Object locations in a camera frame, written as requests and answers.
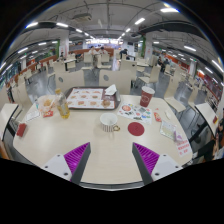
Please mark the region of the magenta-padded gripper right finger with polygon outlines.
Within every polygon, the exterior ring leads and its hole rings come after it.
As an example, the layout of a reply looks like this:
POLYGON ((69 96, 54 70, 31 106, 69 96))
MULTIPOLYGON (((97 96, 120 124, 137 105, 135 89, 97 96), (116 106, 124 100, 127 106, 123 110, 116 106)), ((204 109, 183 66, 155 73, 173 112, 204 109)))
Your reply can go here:
POLYGON ((159 155, 137 143, 133 144, 132 153, 145 185, 182 169, 182 166, 174 161, 169 155, 159 155))

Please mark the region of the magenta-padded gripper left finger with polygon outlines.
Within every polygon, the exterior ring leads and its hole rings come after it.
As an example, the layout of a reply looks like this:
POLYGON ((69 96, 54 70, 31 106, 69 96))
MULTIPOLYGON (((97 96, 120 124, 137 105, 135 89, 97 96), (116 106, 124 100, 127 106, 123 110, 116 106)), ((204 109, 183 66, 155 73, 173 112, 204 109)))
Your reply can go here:
POLYGON ((79 185, 90 153, 90 143, 87 142, 66 154, 56 154, 42 169, 79 185))

